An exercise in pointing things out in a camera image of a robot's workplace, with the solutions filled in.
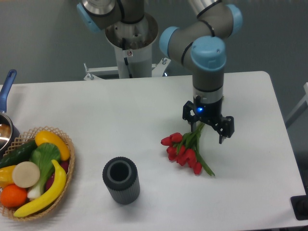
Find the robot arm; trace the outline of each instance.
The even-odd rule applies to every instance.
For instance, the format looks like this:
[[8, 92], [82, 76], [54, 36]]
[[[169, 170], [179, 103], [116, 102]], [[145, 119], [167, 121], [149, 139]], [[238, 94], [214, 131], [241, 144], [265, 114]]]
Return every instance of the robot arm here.
[[77, 10], [93, 32], [99, 32], [122, 21], [134, 24], [144, 17], [143, 0], [82, 0]]
[[242, 14], [234, 5], [225, 5], [221, 0], [190, 0], [190, 4], [198, 22], [186, 29], [167, 28], [159, 46], [167, 57], [192, 71], [193, 103], [188, 101], [184, 105], [183, 119], [192, 130], [197, 121], [212, 126], [222, 143], [234, 133], [234, 120], [221, 114], [226, 63], [221, 39], [242, 27]]
[[92, 32], [105, 30], [120, 78], [151, 77], [158, 26], [144, 12], [144, 0], [82, 0], [77, 10]]
[[[185, 29], [167, 28], [159, 46], [166, 57], [192, 72], [193, 102], [184, 105], [183, 119], [190, 123], [192, 130], [197, 121], [212, 126], [222, 143], [234, 133], [234, 120], [221, 114], [226, 63], [225, 44], [221, 39], [239, 31], [243, 18], [238, 8], [221, 0], [189, 0], [189, 3], [198, 21]], [[120, 78], [151, 76], [151, 44], [158, 29], [156, 21], [144, 13], [144, 0], [82, 0], [77, 9], [90, 30], [105, 29], [116, 51]], [[127, 53], [131, 57], [134, 52], [130, 60], [123, 53], [128, 49], [132, 49]]]

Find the light blue joint cap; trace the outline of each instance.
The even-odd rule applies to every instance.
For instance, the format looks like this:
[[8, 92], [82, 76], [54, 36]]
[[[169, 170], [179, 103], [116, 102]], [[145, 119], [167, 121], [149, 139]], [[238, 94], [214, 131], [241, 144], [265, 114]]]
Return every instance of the light blue joint cap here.
[[192, 61], [205, 71], [215, 72], [226, 64], [226, 46], [218, 37], [204, 36], [192, 44]]
[[173, 34], [174, 31], [176, 31], [178, 29], [178, 27], [176, 26], [171, 26], [168, 27], [166, 30], [164, 30], [164, 32], [162, 33], [162, 35], [160, 36], [159, 39], [159, 48], [162, 51], [162, 53], [169, 58], [169, 54], [168, 54], [168, 45], [169, 45], [169, 41], [170, 38]]
[[234, 35], [235, 33], [239, 32], [239, 30], [243, 26], [243, 16], [240, 9], [237, 8], [235, 5], [228, 4], [227, 7], [229, 7], [233, 15], [233, 31], [231, 35]]
[[81, 19], [83, 20], [83, 22], [86, 24], [86, 26], [91, 32], [94, 32], [94, 33], [101, 32], [99, 27], [93, 22], [93, 20], [90, 18], [86, 10], [82, 7], [81, 3], [77, 5], [77, 11]]

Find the yellow bell pepper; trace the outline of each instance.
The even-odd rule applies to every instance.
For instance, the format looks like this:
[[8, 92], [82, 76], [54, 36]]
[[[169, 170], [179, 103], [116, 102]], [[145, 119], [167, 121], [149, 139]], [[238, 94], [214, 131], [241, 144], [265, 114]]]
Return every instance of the yellow bell pepper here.
[[14, 184], [12, 173], [16, 165], [0, 168], [0, 188], [5, 188], [10, 184]]
[[59, 148], [62, 161], [66, 161], [70, 157], [67, 145], [59, 136], [52, 133], [51, 131], [43, 130], [38, 132], [35, 136], [35, 143], [37, 144], [37, 146], [40, 146], [42, 143], [52, 143], [56, 145]]
[[38, 212], [50, 205], [61, 195], [66, 184], [66, 172], [56, 160], [52, 160], [52, 164], [55, 168], [54, 182], [52, 186], [39, 198], [34, 199], [17, 209], [14, 213], [15, 217], [23, 218]]

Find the white table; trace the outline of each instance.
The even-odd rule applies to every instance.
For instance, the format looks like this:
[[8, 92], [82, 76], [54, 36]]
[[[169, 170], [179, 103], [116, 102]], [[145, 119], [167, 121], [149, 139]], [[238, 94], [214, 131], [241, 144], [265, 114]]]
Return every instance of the white table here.
[[[216, 177], [195, 176], [169, 162], [160, 140], [188, 132], [182, 107], [192, 78], [158, 77], [14, 85], [8, 115], [21, 132], [59, 127], [73, 140], [76, 171], [67, 197], [30, 223], [0, 217], [2, 230], [233, 231], [307, 225], [290, 197], [304, 187], [270, 77], [225, 75], [223, 115], [235, 133], [223, 144], [207, 127], [200, 151]], [[104, 165], [125, 156], [136, 164], [141, 193], [119, 205], [102, 180]]]

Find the purple vegetable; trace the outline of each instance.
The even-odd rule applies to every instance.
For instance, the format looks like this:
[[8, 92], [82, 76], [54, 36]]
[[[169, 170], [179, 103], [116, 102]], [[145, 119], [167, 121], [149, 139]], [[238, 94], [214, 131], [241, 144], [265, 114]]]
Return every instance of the purple vegetable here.
[[45, 184], [45, 191], [47, 191], [52, 186], [53, 181], [54, 181], [54, 173], [47, 180], [47, 182]]
[[[68, 167], [69, 167], [69, 161], [62, 161], [60, 166], [65, 170], [65, 172], [68, 172]], [[45, 191], [47, 191], [53, 184], [54, 181], [54, 173], [49, 177], [49, 179], [46, 182], [45, 185]]]
[[69, 167], [69, 161], [68, 160], [62, 161], [60, 165], [65, 170], [65, 172], [67, 173], [68, 172], [68, 167]]

